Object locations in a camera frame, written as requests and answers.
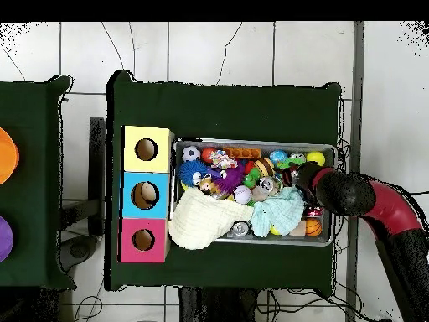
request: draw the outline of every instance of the orange toy block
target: orange toy block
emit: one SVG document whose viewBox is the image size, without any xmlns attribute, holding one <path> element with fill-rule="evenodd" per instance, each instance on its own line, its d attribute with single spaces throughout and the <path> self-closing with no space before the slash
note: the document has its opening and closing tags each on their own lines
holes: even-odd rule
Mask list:
<svg viewBox="0 0 429 322">
<path fill-rule="evenodd" d="M 222 149 L 230 158 L 259 159 L 261 157 L 259 148 L 223 147 Z"/>
</svg>

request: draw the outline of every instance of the yellow ball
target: yellow ball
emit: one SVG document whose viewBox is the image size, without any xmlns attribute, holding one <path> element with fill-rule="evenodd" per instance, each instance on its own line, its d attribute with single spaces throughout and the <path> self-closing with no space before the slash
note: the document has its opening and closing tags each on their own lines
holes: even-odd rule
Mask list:
<svg viewBox="0 0 429 322">
<path fill-rule="evenodd" d="M 273 225 L 273 226 L 271 226 L 271 228 L 270 228 L 270 232 L 271 232 L 273 235 L 280 236 L 280 232 L 274 228 L 274 225 Z"/>
<path fill-rule="evenodd" d="M 325 164 L 325 156 L 320 152 L 310 152 L 307 154 L 308 162 L 316 162 L 321 167 Z"/>
</svg>

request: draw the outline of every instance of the green table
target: green table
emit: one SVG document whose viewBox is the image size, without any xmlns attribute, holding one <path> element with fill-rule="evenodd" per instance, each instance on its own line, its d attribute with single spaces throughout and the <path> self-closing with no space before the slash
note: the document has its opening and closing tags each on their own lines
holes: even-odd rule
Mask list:
<svg viewBox="0 0 429 322">
<path fill-rule="evenodd" d="M 0 263 L 0 286 L 74 288 L 59 266 L 59 99 L 67 76 L 45 83 L 0 82 L 0 127 L 19 149 L 13 175 L 0 185 L 0 216 L 13 250 Z"/>
<path fill-rule="evenodd" d="M 117 71 L 107 85 L 106 195 L 111 199 L 106 199 L 106 287 L 305 287 L 331 294 L 332 245 L 213 243 L 189 251 L 172 243 L 165 263 L 118 263 L 120 132 L 122 125 L 168 127 L 176 137 L 335 146 L 340 92 L 338 84 L 308 88 L 136 83 L 126 71 Z"/>
</svg>

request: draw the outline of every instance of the red ball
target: red ball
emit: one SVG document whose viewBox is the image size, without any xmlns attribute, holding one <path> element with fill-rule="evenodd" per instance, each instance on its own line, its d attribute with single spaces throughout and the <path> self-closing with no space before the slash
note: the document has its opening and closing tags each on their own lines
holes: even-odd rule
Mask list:
<svg viewBox="0 0 429 322">
<path fill-rule="evenodd" d="M 217 149 L 213 147 L 206 147 L 201 152 L 201 159 L 203 159 L 206 163 L 212 163 L 213 159 L 210 159 L 210 155 L 212 152 L 216 152 Z"/>
<path fill-rule="evenodd" d="M 251 172 L 251 169 L 255 167 L 255 162 L 253 161 L 249 161 L 247 162 L 246 166 L 245 166 L 245 175 L 248 175 Z"/>
</svg>

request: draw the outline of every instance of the round hole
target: round hole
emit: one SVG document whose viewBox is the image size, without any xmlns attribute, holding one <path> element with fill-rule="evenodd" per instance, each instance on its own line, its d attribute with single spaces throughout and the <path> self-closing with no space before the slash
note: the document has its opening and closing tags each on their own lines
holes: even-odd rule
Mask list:
<svg viewBox="0 0 429 322">
<path fill-rule="evenodd" d="M 148 251 L 153 248 L 155 236 L 149 230 L 140 230 L 132 235 L 132 244 L 139 251 Z"/>
<path fill-rule="evenodd" d="M 137 142 L 134 149 L 139 159 L 149 161 L 154 159 L 158 154 L 158 146 L 150 138 L 144 138 Z"/>
<path fill-rule="evenodd" d="M 131 200 L 139 209 L 152 209 L 159 200 L 158 188 L 148 181 L 138 183 L 132 188 Z"/>
</svg>

